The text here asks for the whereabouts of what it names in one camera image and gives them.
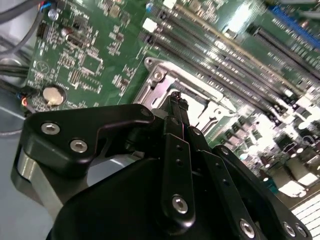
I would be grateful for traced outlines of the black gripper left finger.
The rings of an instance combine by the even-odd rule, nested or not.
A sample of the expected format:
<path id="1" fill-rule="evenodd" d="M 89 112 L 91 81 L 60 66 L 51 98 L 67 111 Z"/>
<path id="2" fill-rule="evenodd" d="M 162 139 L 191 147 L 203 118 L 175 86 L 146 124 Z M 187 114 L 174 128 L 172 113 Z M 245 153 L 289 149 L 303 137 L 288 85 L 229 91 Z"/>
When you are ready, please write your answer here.
<path id="1" fill-rule="evenodd" d="M 195 222 L 188 103 L 38 112 L 23 125 L 14 187 L 56 227 L 189 227 Z"/>

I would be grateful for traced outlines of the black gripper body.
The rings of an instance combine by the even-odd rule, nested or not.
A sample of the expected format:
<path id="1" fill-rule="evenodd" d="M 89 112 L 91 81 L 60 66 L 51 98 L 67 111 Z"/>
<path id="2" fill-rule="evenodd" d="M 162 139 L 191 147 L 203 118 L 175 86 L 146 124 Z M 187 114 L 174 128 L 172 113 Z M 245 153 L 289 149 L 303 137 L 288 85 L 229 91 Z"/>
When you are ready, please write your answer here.
<path id="1" fill-rule="evenodd" d="M 138 160 L 72 197 L 51 240 L 220 240 L 214 188 L 188 153 Z"/>

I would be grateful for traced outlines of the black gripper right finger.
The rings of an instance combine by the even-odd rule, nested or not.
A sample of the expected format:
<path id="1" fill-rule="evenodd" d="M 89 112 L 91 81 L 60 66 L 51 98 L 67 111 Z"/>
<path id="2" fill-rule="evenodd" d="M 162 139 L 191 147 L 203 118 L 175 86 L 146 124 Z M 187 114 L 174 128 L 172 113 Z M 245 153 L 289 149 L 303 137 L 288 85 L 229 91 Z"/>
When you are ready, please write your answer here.
<path id="1" fill-rule="evenodd" d="M 307 227 L 228 148 L 210 148 L 190 125 L 188 102 L 178 99 L 180 119 L 196 163 L 222 211 L 220 240 L 311 240 Z"/>

